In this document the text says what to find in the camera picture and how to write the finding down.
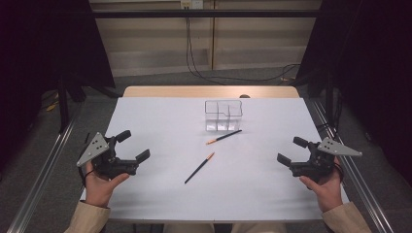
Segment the black metal stand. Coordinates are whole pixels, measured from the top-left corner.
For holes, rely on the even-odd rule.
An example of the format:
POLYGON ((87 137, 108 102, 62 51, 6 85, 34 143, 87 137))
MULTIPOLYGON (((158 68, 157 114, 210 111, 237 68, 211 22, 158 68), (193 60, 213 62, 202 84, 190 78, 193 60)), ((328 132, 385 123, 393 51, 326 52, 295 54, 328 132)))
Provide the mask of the black metal stand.
POLYGON ((67 103, 67 90, 64 82, 64 78, 60 77, 58 80, 58 103, 60 111, 60 130, 62 133, 65 128, 68 126, 70 117, 67 103))

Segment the person's left leg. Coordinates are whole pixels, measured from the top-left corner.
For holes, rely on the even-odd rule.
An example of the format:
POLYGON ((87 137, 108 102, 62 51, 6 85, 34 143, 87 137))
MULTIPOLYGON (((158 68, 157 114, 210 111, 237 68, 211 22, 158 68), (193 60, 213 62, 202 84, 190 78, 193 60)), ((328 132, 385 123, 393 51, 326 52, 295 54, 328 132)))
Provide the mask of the person's left leg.
POLYGON ((211 223, 165 224, 163 233, 215 233, 215 227, 211 223))

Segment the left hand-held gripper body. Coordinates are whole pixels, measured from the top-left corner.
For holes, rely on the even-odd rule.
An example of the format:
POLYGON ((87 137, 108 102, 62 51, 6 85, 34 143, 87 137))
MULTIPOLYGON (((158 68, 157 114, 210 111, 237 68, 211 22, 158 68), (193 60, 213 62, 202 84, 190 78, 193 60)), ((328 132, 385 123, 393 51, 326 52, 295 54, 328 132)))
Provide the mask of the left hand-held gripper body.
POLYGON ((97 132, 80 155, 77 166, 82 168, 90 161, 99 175, 109 179, 123 173, 134 176, 139 163, 136 158, 133 160, 118 158, 115 151, 117 143, 116 136, 108 138, 97 132))

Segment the clear acrylic pen holder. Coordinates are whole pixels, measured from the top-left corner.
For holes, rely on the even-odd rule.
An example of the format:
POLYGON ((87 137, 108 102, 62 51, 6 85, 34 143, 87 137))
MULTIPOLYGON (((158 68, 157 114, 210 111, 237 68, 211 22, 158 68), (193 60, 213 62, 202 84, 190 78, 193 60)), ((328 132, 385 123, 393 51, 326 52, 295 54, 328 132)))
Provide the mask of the clear acrylic pen holder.
POLYGON ((204 105, 207 131, 236 131, 243 117, 240 100, 207 100, 204 105))

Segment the person's left hand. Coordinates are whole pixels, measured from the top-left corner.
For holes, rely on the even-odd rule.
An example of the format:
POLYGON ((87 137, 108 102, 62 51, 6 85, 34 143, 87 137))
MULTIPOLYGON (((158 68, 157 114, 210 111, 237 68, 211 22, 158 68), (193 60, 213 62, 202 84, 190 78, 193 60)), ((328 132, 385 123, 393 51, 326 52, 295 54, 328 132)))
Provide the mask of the person's left hand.
POLYGON ((90 162, 86 164, 86 200, 89 205, 107 208, 116 187, 126 181, 129 175, 120 174, 113 179, 100 177, 90 162))

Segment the black frame bar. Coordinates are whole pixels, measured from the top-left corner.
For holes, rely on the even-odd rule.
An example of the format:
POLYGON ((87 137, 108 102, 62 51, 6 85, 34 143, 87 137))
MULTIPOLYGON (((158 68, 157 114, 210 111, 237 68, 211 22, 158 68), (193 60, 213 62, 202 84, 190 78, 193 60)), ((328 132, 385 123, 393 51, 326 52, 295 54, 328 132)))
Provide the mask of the black frame bar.
POLYGON ((319 17, 315 10, 96 10, 96 18, 161 18, 161 17, 319 17))

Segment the wooden table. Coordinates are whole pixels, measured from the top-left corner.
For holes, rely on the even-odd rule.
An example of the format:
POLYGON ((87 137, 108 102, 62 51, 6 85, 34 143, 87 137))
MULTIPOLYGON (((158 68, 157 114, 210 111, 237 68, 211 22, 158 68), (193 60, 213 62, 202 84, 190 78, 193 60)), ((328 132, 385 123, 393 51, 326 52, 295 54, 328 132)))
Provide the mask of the wooden table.
POLYGON ((124 97, 188 97, 188 98, 298 98, 292 86, 264 85, 153 85, 129 86, 124 97))

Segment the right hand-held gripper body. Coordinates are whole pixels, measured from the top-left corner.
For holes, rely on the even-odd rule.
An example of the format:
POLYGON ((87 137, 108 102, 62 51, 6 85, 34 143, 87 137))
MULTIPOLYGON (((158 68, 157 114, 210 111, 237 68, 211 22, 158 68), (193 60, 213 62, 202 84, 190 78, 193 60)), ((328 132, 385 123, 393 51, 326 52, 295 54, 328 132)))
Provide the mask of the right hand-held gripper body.
POLYGON ((344 146, 329 137, 319 143, 308 142, 310 151, 306 162, 292 162, 290 170, 294 177, 305 176, 318 183, 333 172, 336 156, 362 156, 361 151, 344 146))

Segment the person's right leg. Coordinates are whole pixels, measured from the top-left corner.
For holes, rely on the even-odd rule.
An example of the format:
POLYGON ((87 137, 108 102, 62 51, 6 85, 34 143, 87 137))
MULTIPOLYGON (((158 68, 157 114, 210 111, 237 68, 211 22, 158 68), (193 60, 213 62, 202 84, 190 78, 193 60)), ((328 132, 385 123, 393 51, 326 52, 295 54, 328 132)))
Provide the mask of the person's right leg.
POLYGON ((231 233, 287 233, 283 223, 234 223, 231 233))

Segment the black pencil with orange end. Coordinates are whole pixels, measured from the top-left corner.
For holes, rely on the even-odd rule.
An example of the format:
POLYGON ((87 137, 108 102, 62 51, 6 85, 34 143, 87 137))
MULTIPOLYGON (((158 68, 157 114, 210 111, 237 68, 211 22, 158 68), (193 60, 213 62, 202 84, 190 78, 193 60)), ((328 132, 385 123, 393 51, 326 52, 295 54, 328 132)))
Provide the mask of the black pencil with orange end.
POLYGON ((189 177, 184 181, 184 184, 187 184, 201 169, 202 167, 215 155, 214 152, 209 154, 201 164, 189 175, 189 177))
POLYGON ((208 141, 208 142, 206 143, 206 145, 214 144, 214 143, 216 143, 217 141, 223 140, 223 139, 225 139, 225 138, 227 138, 227 137, 230 137, 230 136, 235 135, 235 134, 237 134, 237 133, 240 133, 240 132, 242 132, 242 131, 243 131, 243 130, 239 129, 239 130, 230 132, 230 133, 228 133, 228 134, 222 135, 221 137, 218 137, 218 138, 216 138, 216 139, 213 139, 213 140, 208 141))

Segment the white table cover sheet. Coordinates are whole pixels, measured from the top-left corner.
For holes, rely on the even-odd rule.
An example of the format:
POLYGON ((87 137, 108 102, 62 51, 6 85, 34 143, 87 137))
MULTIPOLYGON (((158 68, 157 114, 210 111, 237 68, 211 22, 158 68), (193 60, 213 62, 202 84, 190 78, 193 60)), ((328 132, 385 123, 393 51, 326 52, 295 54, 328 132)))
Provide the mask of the white table cover sheet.
POLYGON ((303 221, 320 218, 315 194, 276 157, 305 161, 308 150, 294 137, 317 142, 316 126, 301 98, 251 98, 242 102, 242 132, 214 144, 225 132, 205 127, 202 98, 121 98, 107 135, 130 138, 116 146, 118 157, 151 156, 135 176, 116 188, 112 220, 303 221), (212 152, 215 155, 184 181, 212 152))

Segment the white wall outlet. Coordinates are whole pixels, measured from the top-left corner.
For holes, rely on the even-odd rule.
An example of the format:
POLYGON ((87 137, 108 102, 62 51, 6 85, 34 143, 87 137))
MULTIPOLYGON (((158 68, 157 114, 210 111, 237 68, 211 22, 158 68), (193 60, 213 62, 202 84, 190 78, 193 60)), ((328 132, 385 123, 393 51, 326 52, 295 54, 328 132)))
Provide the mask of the white wall outlet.
POLYGON ((202 10, 204 8, 203 0, 181 0, 183 10, 202 10))

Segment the black curtain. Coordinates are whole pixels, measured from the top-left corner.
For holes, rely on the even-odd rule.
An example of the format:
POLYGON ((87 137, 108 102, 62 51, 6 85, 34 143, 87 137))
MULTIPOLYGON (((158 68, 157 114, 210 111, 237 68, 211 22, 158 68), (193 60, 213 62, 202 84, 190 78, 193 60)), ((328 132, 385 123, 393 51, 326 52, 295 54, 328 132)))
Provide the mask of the black curtain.
POLYGON ((297 78, 337 87, 412 184, 412 0, 322 0, 297 78))
POLYGON ((0 171, 60 83, 115 85, 89 0, 0 0, 0 171))

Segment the person's right hand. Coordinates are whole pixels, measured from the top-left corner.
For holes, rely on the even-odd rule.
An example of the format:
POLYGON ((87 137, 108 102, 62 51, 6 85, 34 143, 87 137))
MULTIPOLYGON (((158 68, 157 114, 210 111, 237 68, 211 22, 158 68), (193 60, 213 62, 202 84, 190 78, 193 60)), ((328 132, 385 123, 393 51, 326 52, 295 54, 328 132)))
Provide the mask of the person's right hand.
POLYGON ((299 180, 316 194, 318 206, 323 213, 343 204, 340 187, 342 171, 337 158, 334 158, 333 172, 318 183, 305 176, 301 176, 299 180))

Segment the person's leg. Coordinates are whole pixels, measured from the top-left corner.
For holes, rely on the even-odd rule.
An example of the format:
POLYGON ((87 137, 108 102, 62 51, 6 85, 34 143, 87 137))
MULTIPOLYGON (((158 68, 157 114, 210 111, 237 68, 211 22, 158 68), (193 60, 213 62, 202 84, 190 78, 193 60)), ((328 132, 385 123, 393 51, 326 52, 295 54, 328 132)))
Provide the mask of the person's leg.
POLYGON ((215 233, 215 227, 211 223, 165 224, 163 233, 215 233))
POLYGON ((231 233, 287 233, 283 223, 234 223, 231 233))

